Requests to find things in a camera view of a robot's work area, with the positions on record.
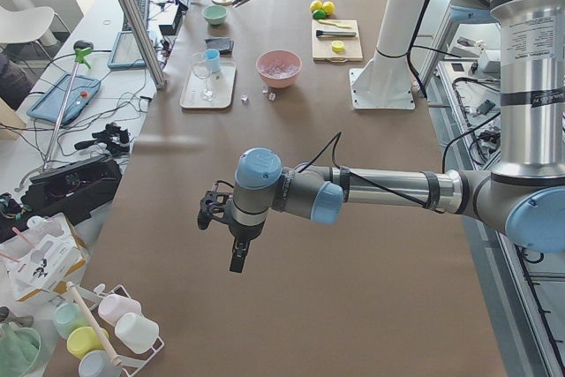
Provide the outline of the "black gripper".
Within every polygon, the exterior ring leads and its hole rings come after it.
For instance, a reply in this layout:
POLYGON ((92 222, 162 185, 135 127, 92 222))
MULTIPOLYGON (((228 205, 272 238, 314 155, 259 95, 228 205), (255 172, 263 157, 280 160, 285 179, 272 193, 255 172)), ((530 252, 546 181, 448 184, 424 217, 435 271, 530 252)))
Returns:
MULTIPOLYGON (((231 198, 232 196, 229 192, 218 192, 216 190, 206 191, 205 195, 200 200, 200 210, 197 215, 198 228, 200 230, 206 230, 212 221, 229 226, 233 221, 230 213, 231 198)), ((250 242, 248 240, 234 240, 230 260, 230 272, 243 272, 249 248, 250 242)))

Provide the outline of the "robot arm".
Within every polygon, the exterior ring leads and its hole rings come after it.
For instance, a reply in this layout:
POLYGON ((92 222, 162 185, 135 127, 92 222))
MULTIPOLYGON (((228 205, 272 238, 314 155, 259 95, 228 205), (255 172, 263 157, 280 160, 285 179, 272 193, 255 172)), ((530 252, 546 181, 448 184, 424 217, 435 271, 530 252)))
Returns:
POLYGON ((540 253, 564 248, 564 0, 451 0, 453 19, 501 27, 501 156, 489 170, 404 172, 287 168, 266 148, 244 152, 229 192, 211 189, 198 225, 234 238, 241 272, 269 210, 333 223, 344 203, 405 205, 466 215, 540 253))

